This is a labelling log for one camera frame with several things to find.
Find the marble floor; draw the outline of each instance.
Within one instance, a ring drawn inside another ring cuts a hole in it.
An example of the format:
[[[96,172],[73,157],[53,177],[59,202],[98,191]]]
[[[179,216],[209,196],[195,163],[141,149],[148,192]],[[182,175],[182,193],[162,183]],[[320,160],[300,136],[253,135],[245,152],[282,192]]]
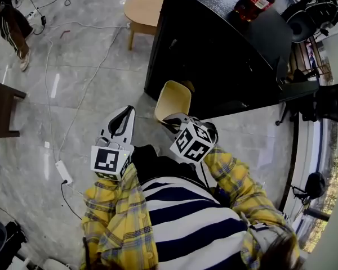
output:
[[[33,0],[37,6],[53,0]],[[83,90],[104,58],[117,29],[84,28],[69,21],[96,26],[126,25],[125,0],[65,0],[41,9],[47,29],[28,39],[32,49],[29,68],[22,73],[10,45],[0,38],[0,82],[27,93],[13,110],[11,128],[19,138],[0,138],[0,207],[7,210],[24,228],[29,242],[21,253],[36,263],[52,257],[77,265],[81,257],[80,221],[61,197],[62,179],[54,165],[64,133],[74,118]],[[33,10],[29,0],[19,1],[19,10],[27,15]],[[39,17],[32,23],[39,24]],[[64,30],[70,30],[63,37]],[[46,105],[45,64],[48,59],[47,86],[51,104],[52,132]],[[74,124],[68,134],[60,159],[72,175],[73,187],[84,192],[95,181],[90,171],[90,147],[102,120],[125,105],[136,107],[133,144],[159,146],[171,155],[170,141],[153,120],[155,101],[143,93],[153,37],[136,35],[132,51],[127,50],[128,30],[122,29],[107,59],[90,84]],[[251,167],[251,174],[261,182],[275,205],[279,205],[290,166],[292,125],[280,127],[274,122],[282,106],[212,119],[219,130],[219,145],[231,151]],[[85,211],[82,196],[64,187],[68,203],[79,214]],[[0,211],[0,221],[10,217]]]

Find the wooden table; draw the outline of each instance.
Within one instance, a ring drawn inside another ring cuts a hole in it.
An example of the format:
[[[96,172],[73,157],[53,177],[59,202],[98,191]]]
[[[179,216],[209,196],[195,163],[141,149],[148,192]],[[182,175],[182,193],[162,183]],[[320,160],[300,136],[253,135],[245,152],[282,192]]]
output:
[[[155,35],[164,0],[128,0],[124,14],[131,21],[129,50],[132,49],[134,33]]]
[[[9,130],[14,98],[24,99],[26,94],[0,83],[0,138],[18,137],[19,131]]]

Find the yellow plaid shirt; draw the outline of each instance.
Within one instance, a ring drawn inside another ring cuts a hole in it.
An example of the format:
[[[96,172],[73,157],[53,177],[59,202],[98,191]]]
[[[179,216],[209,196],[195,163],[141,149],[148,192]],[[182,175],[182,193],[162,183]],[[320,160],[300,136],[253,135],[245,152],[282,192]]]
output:
[[[252,224],[265,222],[295,235],[261,185],[250,177],[246,164],[220,148],[214,148],[204,161],[213,178],[228,193],[230,207],[236,213],[244,213]],[[157,268],[153,228],[133,163],[119,183],[100,179],[85,192],[84,200],[87,211],[82,226],[90,264],[109,265],[114,261],[124,269]],[[262,252],[249,231],[241,256],[248,269],[259,268]],[[85,259],[81,269],[86,269]]]

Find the dark wooden chair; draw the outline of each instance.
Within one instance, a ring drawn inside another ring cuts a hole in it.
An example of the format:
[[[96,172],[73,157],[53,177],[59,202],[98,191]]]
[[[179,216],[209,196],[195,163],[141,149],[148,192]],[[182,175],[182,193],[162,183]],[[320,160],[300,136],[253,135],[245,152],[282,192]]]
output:
[[[19,131],[9,130],[14,97],[24,99],[26,94],[0,83],[0,138],[18,137]]]

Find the navy and white striped shirt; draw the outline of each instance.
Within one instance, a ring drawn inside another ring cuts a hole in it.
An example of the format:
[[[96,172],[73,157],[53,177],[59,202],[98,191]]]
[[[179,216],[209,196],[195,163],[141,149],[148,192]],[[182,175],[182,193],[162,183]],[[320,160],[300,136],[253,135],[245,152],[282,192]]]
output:
[[[246,269],[240,250],[247,225],[204,189],[175,177],[142,185],[160,270]]]

